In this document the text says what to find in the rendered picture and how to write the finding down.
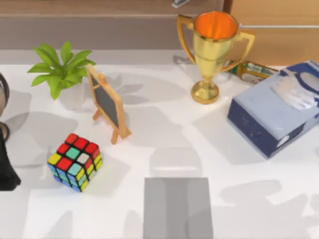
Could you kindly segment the wooden framed blackboard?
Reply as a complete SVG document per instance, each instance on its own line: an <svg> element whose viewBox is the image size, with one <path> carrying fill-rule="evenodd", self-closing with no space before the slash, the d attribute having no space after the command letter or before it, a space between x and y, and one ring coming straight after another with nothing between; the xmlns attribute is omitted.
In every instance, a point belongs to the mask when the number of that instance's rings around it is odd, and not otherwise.
<svg viewBox="0 0 319 239"><path fill-rule="evenodd" d="M91 65L86 65L87 77L90 83L94 105L97 110L93 115L93 120L100 116L113 128L111 143L115 144L118 137L124 139L132 133L126 126L124 107L122 98L107 82L106 77Z"/></svg>

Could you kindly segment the gold trophy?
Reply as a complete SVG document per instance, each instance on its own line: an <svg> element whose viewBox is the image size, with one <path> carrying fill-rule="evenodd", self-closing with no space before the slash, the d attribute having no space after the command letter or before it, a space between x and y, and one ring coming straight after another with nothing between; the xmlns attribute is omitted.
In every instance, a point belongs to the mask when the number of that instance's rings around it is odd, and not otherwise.
<svg viewBox="0 0 319 239"><path fill-rule="evenodd" d="M191 88L192 98L201 104L211 104L219 97L219 88L213 78L228 71L250 52L255 35L239 31L239 23L223 11L207 11L196 17L177 16L177 34L180 44L202 76ZM226 57L236 41L247 40L247 46L237 61L225 66Z"/></svg>

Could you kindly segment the grey flat mat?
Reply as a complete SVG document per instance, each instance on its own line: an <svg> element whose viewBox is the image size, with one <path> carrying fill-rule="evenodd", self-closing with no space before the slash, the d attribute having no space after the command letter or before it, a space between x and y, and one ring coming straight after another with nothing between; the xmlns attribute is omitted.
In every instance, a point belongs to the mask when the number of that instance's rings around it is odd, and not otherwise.
<svg viewBox="0 0 319 239"><path fill-rule="evenodd" d="M213 239L207 178L146 178L143 239Z"/></svg>

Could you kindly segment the multicoloured puzzle cube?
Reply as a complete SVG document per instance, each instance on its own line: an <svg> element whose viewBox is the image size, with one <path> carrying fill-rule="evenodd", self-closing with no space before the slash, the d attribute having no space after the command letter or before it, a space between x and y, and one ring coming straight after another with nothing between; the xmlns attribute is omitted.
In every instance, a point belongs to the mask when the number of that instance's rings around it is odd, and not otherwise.
<svg viewBox="0 0 319 239"><path fill-rule="evenodd" d="M83 192L102 166L103 158L97 144L71 133L47 164L56 181Z"/></svg>

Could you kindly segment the green and gold can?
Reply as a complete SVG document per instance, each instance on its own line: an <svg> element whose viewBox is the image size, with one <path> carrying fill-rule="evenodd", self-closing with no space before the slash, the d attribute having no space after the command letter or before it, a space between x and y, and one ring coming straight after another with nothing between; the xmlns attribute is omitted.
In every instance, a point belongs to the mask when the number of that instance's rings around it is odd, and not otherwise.
<svg viewBox="0 0 319 239"><path fill-rule="evenodd" d="M279 70L260 65L251 61L239 63L234 68L228 70L229 73L236 75L241 80L257 84L264 79L276 74Z"/></svg>

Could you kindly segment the blue tissue box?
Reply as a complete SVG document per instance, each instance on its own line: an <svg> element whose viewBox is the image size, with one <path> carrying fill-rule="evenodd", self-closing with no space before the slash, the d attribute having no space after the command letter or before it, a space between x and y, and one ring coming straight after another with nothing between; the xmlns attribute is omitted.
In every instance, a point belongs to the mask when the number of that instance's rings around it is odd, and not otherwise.
<svg viewBox="0 0 319 239"><path fill-rule="evenodd" d="M288 66L235 96L227 119L266 158L319 125L319 63Z"/></svg>

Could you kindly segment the green potted plant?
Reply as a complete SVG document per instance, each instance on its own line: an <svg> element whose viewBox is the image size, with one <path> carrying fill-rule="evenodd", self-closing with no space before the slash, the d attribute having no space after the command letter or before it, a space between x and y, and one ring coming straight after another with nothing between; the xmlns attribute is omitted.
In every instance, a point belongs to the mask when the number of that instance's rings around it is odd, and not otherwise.
<svg viewBox="0 0 319 239"><path fill-rule="evenodd" d="M86 66L96 62L88 56L92 50L72 52L72 44L66 41L59 52L51 45L42 43L33 47L41 62L34 64L27 72L37 74L33 87L46 83L51 98L59 100L68 110L76 110L84 103L83 79L87 77Z"/></svg>

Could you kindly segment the wooden open shelf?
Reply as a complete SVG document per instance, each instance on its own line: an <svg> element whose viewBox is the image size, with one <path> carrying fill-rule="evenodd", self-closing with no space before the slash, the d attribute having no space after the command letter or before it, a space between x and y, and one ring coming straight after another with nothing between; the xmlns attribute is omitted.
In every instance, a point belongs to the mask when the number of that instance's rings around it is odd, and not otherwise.
<svg viewBox="0 0 319 239"><path fill-rule="evenodd" d="M0 49L42 43L74 49L179 49L176 17L221 10L224 0L0 0Z"/></svg>

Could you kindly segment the wooden cupboard door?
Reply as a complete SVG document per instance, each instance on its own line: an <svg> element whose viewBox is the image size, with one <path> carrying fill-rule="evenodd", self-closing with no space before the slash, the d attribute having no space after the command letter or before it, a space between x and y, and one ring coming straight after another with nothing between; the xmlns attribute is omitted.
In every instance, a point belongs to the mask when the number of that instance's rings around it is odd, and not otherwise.
<svg viewBox="0 0 319 239"><path fill-rule="evenodd" d="M223 9L244 25L319 25L319 0L224 0ZM285 66L319 62L319 29L251 29L256 35L247 59Z"/></svg>

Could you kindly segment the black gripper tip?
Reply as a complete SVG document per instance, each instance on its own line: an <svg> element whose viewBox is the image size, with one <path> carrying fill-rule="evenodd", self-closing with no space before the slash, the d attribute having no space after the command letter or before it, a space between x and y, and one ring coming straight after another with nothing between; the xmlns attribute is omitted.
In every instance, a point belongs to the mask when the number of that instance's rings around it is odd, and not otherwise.
<svg viewBox="0 0 319 239"><path fill-rule="evenodd" d="M5 143L9 133L8 126L0 122L0 191L13 191L21 184L21 179L11 165L6 150Z"/></svg>

